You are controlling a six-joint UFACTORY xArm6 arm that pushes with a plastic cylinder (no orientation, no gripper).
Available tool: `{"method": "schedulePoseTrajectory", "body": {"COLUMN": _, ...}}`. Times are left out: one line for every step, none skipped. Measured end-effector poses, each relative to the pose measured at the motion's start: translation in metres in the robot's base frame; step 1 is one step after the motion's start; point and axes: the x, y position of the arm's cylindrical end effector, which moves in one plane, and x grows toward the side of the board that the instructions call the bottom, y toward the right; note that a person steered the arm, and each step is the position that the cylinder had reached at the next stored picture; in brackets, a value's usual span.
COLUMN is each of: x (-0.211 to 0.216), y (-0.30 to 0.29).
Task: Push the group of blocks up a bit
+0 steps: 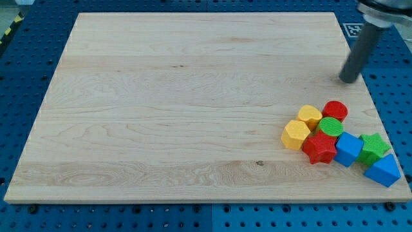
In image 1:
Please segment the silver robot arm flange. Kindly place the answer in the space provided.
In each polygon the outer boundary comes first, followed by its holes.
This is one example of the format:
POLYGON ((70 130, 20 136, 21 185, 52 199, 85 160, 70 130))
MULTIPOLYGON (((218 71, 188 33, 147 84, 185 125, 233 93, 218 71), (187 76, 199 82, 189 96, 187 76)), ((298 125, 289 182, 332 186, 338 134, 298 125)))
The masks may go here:
POLYGON ((357 10, 366 22, 380 28, 411 26, 411 0, 358 0, 357 10))

